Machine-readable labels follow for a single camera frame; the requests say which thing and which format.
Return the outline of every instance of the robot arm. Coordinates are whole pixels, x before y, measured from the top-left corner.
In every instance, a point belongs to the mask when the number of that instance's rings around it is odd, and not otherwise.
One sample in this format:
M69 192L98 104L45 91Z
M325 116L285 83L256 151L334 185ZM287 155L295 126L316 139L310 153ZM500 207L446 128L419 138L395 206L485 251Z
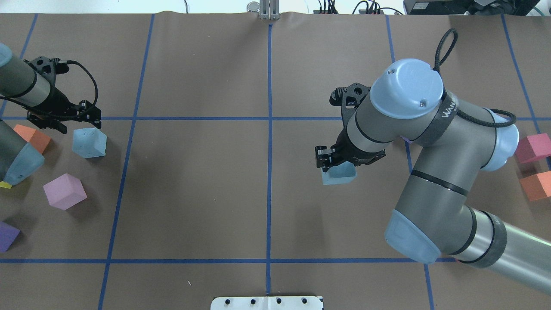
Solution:
M423 147L385 232L391 247L424 264L446 253L551 294L551 243L464 205L478 171L513 155L514 120L458 99L414 59L390 65L371 88L337 89L329 101L342 106L344 129L331 149L316 147L324 171L371 164L398 137Z
M67 73L71 64L80 66L92 79L96 94L93 103L82 100L72 104L56 88L57 74ZM76 61L46 57L23 61L0 43L0 99L22 106L28 111L27 119L41 129L49 127L65 134L67 127L61 122L67 120L85 121L101 128L101 110L95 106L98 86ZM43 163L44 157L0 120L0 181L17 185Z

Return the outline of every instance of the red cube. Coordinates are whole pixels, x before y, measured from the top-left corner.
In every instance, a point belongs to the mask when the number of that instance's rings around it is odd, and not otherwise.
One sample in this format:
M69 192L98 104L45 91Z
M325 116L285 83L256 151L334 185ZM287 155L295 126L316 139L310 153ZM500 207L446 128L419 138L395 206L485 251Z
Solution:
M48 143L52 140L52 138L46 136L37 129L29 128L27 126L17 124L13 130L17 132L21 138L36 148L40 154L44 153L46 146L48 146Z
M551 140L547 133L528 136L518 142L515 155L521 164L551 156Z
M551 197L551 171L520 179L520 184L529 201Z

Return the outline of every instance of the black cable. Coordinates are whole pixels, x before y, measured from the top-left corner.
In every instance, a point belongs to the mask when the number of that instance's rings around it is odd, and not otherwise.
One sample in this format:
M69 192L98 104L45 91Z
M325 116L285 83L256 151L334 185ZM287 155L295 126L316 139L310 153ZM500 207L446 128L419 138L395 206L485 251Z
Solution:
M362 0L362 1L358 2L358 4L356 4L356 7L352 11L352 14L356 13L356 9L360 6L360 4L362 4L364 2L365 2L365 10L367 11L369 9L369 2L367 2L366 0Z
M400 12L400 11L398 11L397 9L394 9L394 8L389 8L389 7L379 8L379 10L382 10L382 9L394 10L394 11L396 11L398 14L403 15L402 12Z
M337 9L335 9L335 1L336 0L333 0L333 3L331 4L331 10L329 14L337 14Z
M98 102L98 84L96 83L96 80L94 79L92 74L83 65L81 65L78 61L67 60L67 64L68 65L77 65L80 68L82 68L82 70L84 70L84 72L86 72L86 74L90 77L90 79L92 80L92 83L94 83L94 102L91 104L90 107L88 107L86 110L82 111L81 113L79 113L77 115L72 115L72 116L55 115L55 114L52 114L50 112L46 112L46 111L42 111L42 110L39 110L39 109L32 108L32 107L27 106L24 103L21 103L21 102L19 102L17 100L14 100L12 98L0 97L0 100L11 101L11 102L16 103L18 105L21 105L22 107L24 107L28 111L37 113L39 115L49 116L49 117L52 117L52 118L58 119L58 120L75 120L78 117L81 117L82 115L87 114L89 111L91 111L96 106L96 103Z
M470 116L468 115L467 113L457 109L457 116L461 117L462 119L464 120L468 120L470 122L473 122L477 125L481 125L481 126L485 126L485 127L492 127L492 128L503 128L503 127L508 127L508 126L511 126L512 124L514 124L516 122L516 115L509 112L509 111L503 111L503 110L498 110L498 109L490 109L492 112L496 113L496 114L502 114L502 115L506 115L510 118L509 121L507 122L486 122L486 121L483 121L483 120L479 120L473 116Z
M381 6L376 1L372 1L372 2L373 3L371 4L371 7L369 8L369 12L371 12L371 14L375 14L375 11L377 11L377 8L380 8Z
M452 41L450 47L448 48L448 52L446 53L446 55L444 55L444 58L442 58L442 60L440 60L440 53L442 52L442 47L444 46L444 42L446 41L446 39L452 33L453 33L453 41ZM458 37L457 30L455 28L449 28L448 31L446 31L446 33L442 37L442 39L440 39L440 43L438 43L438 47L436 48L436 54L434 55L434 68L433 68L433 70L438 72L438 74L440 74L440 75L442 75L440 73L440 66L446 61L446 59L450 55L451 51L455 47L455 43L457 42L457 37Z
M444 55L442 60L440 60L440 53L442 52L442 47L444 46L444 42L446 41L446 39L452 33L453 33L453 41L452 41L450 47L448 48L448 51L446 52L446 55ZM440 66L446 61L446 59L450 55L451 51L455 47L455 43L457 42L457 37L458 37L457 30L455 28L450 28L448 31L446 31L446 33L444 34L444 36L442 37L442 39L440 39L440 42L438 43L438 47L436 48L436 54L434 55L434 68L433 68L433 70L438 72L438 74L440 76L442 76L442 74L440 73ZM445 96L446 96L446 89L444 89L444 96L442 98L444 98ZM503 110L497 110L497 109L491 109L491 111L496 113L496 114L506 115L510 118L510 120L507 121L507 122L486 122L486 121L477 119L474 116L470 116L470 115L468 115L467 113L463 112L460 109L457 109L457 116L461 117L464 120L475 123L477 125L481 125L481 126L485 126L485 127L492 127L492 128L508 127L508 126L511 126L512 124L514 124L516 122L516 115L509 112L509 111L503 111Z

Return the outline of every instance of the yellow block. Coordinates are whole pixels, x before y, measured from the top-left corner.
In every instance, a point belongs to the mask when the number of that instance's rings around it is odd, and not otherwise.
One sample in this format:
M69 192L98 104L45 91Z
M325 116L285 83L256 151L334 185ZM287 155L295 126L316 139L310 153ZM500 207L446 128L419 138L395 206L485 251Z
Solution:
M10 189L10 188L12 188L12 186L9 185L8 183L2 181L2 182L0 182L0 188L7 188L7 189Z

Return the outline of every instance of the blue tape line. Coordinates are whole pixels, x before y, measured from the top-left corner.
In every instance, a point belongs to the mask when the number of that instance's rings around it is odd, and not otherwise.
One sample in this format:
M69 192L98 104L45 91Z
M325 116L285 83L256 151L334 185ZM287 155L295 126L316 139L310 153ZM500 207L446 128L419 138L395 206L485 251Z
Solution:
M268 25L268 180L266 209L266 294L272 290L272 24Z
M140 121L267 121L269 117L232 116L137 116Z
M264 258L244 259L111 259L112 264L265 264Z
M457 260L453 257L439 257L436 259L438 263L455 263Z
M404 144L406 145L406 156L408 158L409 173L411 173L413 171L412 154L409 151L409 143L407 141L404 141Z
M35 14L33 18L33 23L31 24L31 28L29 29L29 33L27 34L27 38L25 39L25 44L23 44L23 49L21 50L21 54L19 55L19 59L23 59L23 56L25 55L25 51L27 50L27 46L29 46L29 41L31 39L31 35L33 34L34 26L36 25L37 19L38 19L38 14ZM4 100L2 102L2 107L0 108L0 119L4 114L4 110L6 109L7 102L8 102L7 100Z
M540 130L539 130L538 122L536 120L536 115L534 113L534 109L532 108L532 103L530 102L528 92L526 91L526 86L524 85L524 80L522 79L522 74L520 73L520 69L518 68L518 63L516 61L515 52L513 51L513 45L511 43L511 38L509 37L509 30L507 29L507 23L505 22L505 16L503 14L501 15L501 22L503 23L503 30L505 31L505 37L507 38L507 44L509 45L509 52L511 53L511 58L513 59L513 64L515 65L515 70L517 72L518 80L520 81L520 85L522 87L522 92L524 93L526 103L528 104L528 109L530 110L530 115L532 115L532 120L534 121L534 126L536 127L536 131L538 133L541 133Z
M390 21L388 19L388 15L385 15L385 19L386 19L386 30L387 30L387 33L388 33L388 44L390 45L390 57L392 59L392 62L395 62L396 59L394 57L394 44L392 43L392 31L390 29ZM408 168L409 168L409 172L411 173L412 170L413 170L412 156L411 156L411 153L409 151L408 142L404 141L404 143L406 144L406 155L407 155L407 158L408 158ZM425 265L425 281L426 281L426 288L427 288L427 291L428 291L428 294L429 294L430 309L434 310L433 290L430 286L430 275L429 275L429 270L428 270L427 265Z
M396 59L394 58L394 44L392 43L392 31L390 30L390 20L388 15L385 15L386 19L386 32L388 33L388 44L390 45L390 59L394 63Z
M437 263L455 262L454 258L438 258ZM0 264L382 264L417 263L410 258L235 258L235 259L55 259L5 258Z
M128 137L128 145L126 147L125 164L122 169L121 185L118 191L117 206L115 208L115 217L113 219L113 226L111 229L111 239L109 241L109 249L107 251L107 262L105 264L104 279L101 284L101 293L100 293L100 299L98 303L98 310L101 310L103 308L103 301L105 298L105 289L107 287L107 279L109 278L110 260L113 254L113 244L115 243L115 234L117 232L118 215L121 209L122 193L125 189L126 173L128 171L128 161L130 159L130 150L132 148L132 139L134 136L134 128L136 126L136 117L138 115L139 100L142 94L143 77L145 75L145 66L147 64L147 56L149 54L149 44L151 43L151 34L153 32L154 20L155 20L155 14L151 14L151 20L149 22L149 33L147 35L147 43L145 44L145 53L143 55L142 72L140 74L138 92L136 94L136 104L134 106L134 115L132 119L132 125L130 127L130 136Z
M106 259L5 258L0 264L105 264Z
M5 120L26 120L26 116L5 116ZM269 121L270 117L256 116L102 116L105 121ZM330 116L283 116L272 117L272 121L341 121Z
M274 121L341 121L339 117L324 117L324 116L298 116L298 117L273 117Z
M432 285L430 284L429 265L424 264L423 266L425 268L426 291L429 294L430 310L434 310L433 288L432 288Z
M411 258L274 258L272 264L417 263Z

